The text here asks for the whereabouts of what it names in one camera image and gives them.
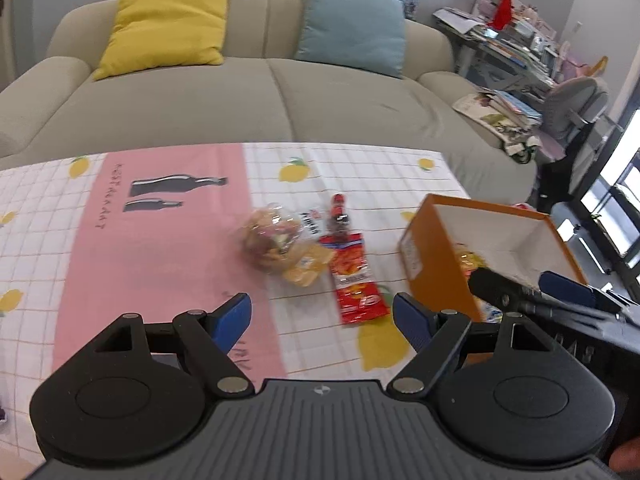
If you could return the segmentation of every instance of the red snack bag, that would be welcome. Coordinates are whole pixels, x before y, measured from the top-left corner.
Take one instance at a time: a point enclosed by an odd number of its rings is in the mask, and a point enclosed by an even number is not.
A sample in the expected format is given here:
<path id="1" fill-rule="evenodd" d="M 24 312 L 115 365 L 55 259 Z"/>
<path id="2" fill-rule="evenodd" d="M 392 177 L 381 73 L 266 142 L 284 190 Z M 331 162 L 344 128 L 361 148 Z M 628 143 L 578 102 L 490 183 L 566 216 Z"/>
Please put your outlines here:
<path id="1" fill-rule="evenodd" d="M 327 235 L 320 238 L 320 243 L 335 250 L 329 269 L 334 277 L 342 323 L 386 316 L 389 312 L 369 272 L 362 234 L 349 234 L 346 243 L 341 244 Z"/>

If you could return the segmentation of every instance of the red bottle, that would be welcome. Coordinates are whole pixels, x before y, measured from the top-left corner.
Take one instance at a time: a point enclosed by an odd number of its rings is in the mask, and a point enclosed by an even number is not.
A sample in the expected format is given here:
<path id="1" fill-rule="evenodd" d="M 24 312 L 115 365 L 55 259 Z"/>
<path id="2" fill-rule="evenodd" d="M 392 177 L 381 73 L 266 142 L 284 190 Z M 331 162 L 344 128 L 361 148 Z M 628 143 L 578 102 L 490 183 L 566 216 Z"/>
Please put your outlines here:
<path id="1" fill-rule="evenodd" d="M 331 231 L 336 243 L 343 244 L 348 241 L 349 216 L 344 207 L 344 195 L 341 193 L 337 193 L 331 198 L 329 231 Z"/>

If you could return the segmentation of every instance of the snack package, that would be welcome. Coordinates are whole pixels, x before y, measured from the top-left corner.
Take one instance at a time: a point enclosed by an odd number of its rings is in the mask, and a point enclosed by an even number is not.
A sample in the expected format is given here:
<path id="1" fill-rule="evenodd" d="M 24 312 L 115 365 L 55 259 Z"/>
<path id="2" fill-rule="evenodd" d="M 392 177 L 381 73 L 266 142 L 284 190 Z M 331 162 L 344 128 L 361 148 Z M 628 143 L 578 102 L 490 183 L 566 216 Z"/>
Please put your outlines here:
<path id="1" fill-rule="evenodd" d="M 456 244 L 456 256 L 460 269 L 464 273 L 465 277 L 469 279 L 471 273 L 478 267 L 487 267 L 486 261 L 482 256 L 470 251 L 465 244 Z M 474 297 L 476 304 L 482 311 L 485 323 L 500 323 L 502 321 L 502 311 L 495 308 L 479 298 Z"/>
<path id="2" fill-rule="evenodd" d="M 302 236 L 302 224 L 280 204 L 257 209 L 242 229 L 242 249 L 256 267 L 284 272 L 300 260 L 310 240 Z"/>
<path id="3" fill-rule="evenodd" d="M 314 240 L 329 234 L 327 230 L 327 214 L 321 207 L 311 207 L 304 211 L 299 211 L 302 227 L 305 232 Z"/>
<path id="4" fill-rule="evenodd" d="M 342 193 L 337 193 L 331 198 L 329 230 L 336 242 L 340 244 L 347 242 L 349 237 L 349 215 L 347 215 L 344 206 L 344 195 Z"/>
<path id="5" fill-rule="evenodd" d="M 359 323 L 386 316 L 389 311 L 369 272 L 362 234 L 349 234 L 343 244 L 327 235 L 320 238 L 320 243 L 335 250 L 329 269 L 334 277 L 342 323 Z"/>
<path id="6" fill-rule="evenodd" d="M 334 250 L 320 244 L 311 244 L 302 258 L 282 273 L 282 277 L 295 285 L 309 286 L 326 269 L 334 253 Z"/>

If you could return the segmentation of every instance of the blue pillow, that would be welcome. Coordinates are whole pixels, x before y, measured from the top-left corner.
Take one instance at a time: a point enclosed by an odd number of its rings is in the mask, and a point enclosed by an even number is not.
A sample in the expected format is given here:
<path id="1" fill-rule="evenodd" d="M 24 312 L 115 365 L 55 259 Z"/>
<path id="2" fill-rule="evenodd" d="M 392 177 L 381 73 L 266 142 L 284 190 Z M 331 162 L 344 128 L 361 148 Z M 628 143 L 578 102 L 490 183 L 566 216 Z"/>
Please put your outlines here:
<path id="1" fill-rule="evenodd" d="M 402 77 L 404 43 L 398 0 L 306 0 L 296 59 Z"/>

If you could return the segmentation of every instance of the book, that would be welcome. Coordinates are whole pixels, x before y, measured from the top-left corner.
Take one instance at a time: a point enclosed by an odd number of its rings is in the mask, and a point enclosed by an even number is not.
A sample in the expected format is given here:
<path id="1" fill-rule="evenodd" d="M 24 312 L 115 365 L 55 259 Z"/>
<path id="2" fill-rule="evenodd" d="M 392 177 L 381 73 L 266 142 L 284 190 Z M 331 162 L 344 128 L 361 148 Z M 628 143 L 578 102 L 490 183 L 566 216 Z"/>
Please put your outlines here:
<path id="1" fill-rule="evenodd" d="M 524 128 L 525 130 L 530 130 L 534 126 L 538 126 L 540 124 L 540 122 L 537 120 L 531 119 L 526 115 L 515 112 L 510 106 L 507 106 L 501 99 L 496 96 L 492 97 L 491 106 L 499 112 L 505 114 L 508 118 L 511 119 L 511 121 Z"/>
<path id="2" fill-rule="evenodd" d="M 514 97 L 502 90 L 496 91 L 495 94 L 518 115 L 524 115 L 530 119 L 539 121 L 540 123 L 542 122 L 542 114 L 531 108 L 526 103 L 520 101 L 517 97 Z"/>
<path id="3" fill-rule="evenodd" d="M 492 96 L 493 94 L 488 92 L 469 94 L 456 101 L 452 108 L 501 139 L 511 140 L 526 134 L 523 127 L 492 106 Z"/>
<path id="4" fill-rule="evenodd" d="M 527 67 L 527 62 L 524 60 L 524 58 L 522 56 L 520 56 L 519 54 L 516 54 L 513 49 L 510 49 L 508 47 L 506 47 L 505 45 L 494 41 L 494 40 L 488 40 L 486 42 L 486 46 L 488 48 L 490 48 L 491 50 L 494 50 L 495 52 L 497 52 L 498 54 L 501 54 L 502 56 L 504 56 L 506 59 L 508 59 L 511 62 L 514 62 L 516 65 L 518 65 L 521 68 L 526 68 Z"/>

